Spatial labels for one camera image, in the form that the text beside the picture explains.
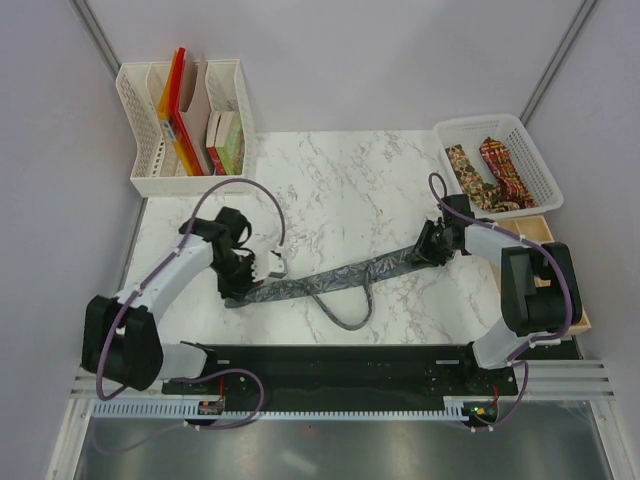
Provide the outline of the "blue grey floral tie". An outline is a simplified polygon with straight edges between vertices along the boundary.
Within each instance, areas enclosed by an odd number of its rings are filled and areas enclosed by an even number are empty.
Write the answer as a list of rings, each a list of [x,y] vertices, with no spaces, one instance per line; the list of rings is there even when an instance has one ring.
[[[374,283],[431,267],[429,264],[413,264],[411,250],[412,247],[405,247],[323,273],[299,279],[280,280],[266,286],[256,287],[247,293],[250,298],[249,305],[310,297],[327,318],[339,328],[346,331],[360,330],[368,324],[373,315],[372,285]],[[358,323],[348,324],[341,320],[320,296],[352,288],[363,289],[367,310],[364,318]]]

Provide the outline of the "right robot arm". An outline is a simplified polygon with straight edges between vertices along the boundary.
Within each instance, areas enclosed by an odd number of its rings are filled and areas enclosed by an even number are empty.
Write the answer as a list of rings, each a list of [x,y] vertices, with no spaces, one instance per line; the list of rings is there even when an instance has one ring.
[[[442,216],[428,220],[411,259],[443,266],[455,254],[485,259],[500,273],[500,319],[471,343],[473,358],[458,368],[467,392],[483,392],[504,368],[540,341],[558,339],[582,317],[570,250],[561,242],[537,243],[477,219],[464,194],[438,200]]]

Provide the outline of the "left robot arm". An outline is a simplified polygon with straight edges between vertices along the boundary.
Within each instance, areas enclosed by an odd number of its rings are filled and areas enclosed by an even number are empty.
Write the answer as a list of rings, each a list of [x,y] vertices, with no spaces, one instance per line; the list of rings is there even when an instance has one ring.
[[[200,273],[217,275],[220,297],[239,300],[257,285],[255,254],[239,252],[252,227],[240,211],[224,207],[213,220],[179,229],[178,244],[137,284],[112,297],[95,296],[85,313],[81,366],[138,391],[157,380],[184,378],[198,393],[219,382],[219,369],[202,347],[162,343],[158,325],[169,306]]]

